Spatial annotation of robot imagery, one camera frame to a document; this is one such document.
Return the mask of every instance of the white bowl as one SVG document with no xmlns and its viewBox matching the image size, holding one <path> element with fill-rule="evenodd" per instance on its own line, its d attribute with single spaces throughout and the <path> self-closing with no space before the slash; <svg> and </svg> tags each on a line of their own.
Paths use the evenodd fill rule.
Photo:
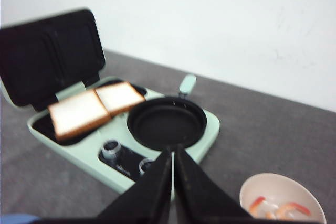
<svg viewBox="0 0 336 224">
<path fill-rule="evenodd" d="M 317 221 L 327 223 L 324 212 L 315 197 L 301 184 L 285 176 L 273 173 L 261 173 L 248 178 L 240 189 L 240 205 L 247 211 L 259 197 L 266 199 L 258 206 L 258 218 L 264 218 L 266 212 L 276 210 L 289 202 L 298 203 L 310 210 L 307 216 L 299 211 L 287 212 L 293 220 Z"/>
</svg>

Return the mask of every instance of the bowl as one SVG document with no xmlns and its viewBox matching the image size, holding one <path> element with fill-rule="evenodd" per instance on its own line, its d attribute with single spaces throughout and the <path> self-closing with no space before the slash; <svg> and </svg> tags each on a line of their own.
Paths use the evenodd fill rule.
<svg viewBox="0 0 336 224">
<path fill-rule="evenodd" d="M 261 173 L 248 178 L 240 189 L 239 201 L 255 218 L 327 223 L 313 194 L 279 174 Z"/>
</svg>

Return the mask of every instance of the black pan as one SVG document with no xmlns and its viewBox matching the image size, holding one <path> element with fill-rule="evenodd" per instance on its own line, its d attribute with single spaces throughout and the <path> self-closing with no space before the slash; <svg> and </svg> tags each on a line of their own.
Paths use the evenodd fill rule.
<svg viewBox="0 0 336 224">
<path fill-rule="evenodd" d="M 158 151 L 168 146 L 175 150 L 179 144 L 184 148 L 193 145 L 203 136 L 206 123 L 204 111 L 180 97 L 142 102 L 130 111 L 127 120 L 133 137 L 142 145 Z"/>
</svg>

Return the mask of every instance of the pan handle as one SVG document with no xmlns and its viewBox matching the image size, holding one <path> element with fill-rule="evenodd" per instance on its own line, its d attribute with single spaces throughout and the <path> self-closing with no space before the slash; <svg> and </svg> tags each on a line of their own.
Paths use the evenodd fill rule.
<svg viewBox="0 0 336 224">
<path fill-rule="evenodd" d="M 186 99 L 187 95 L 191 93 L 196 83 L 196 76 L 193 74 L 187 74 L 180 84 L 180 92 L 178 93 L 180 98 Z"/>
</svg>

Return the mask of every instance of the knob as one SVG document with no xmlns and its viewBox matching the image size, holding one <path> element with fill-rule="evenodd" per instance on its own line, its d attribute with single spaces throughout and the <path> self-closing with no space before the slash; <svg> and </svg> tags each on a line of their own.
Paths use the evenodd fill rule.
<svg viewBox="0 0 336 224">
<path fill-rule="evenodd" d="M 145 158 L 143 159 L 142 161 L 140 161 L 139 163 L 139 171 L 140 171 L 140 174 L 144 174 L 146 172 L 146 170 L 148 170 L 148 168 L 151 166 L 151 164 L 153 163 L 154 161 L 150 158 Z"/>
<path fill-rule="evenodd" d="M 121 145 L 117 140 L 109 140 L 101 148 L 104 158 L 116 159 L 121 150 Z"/>
</svg>

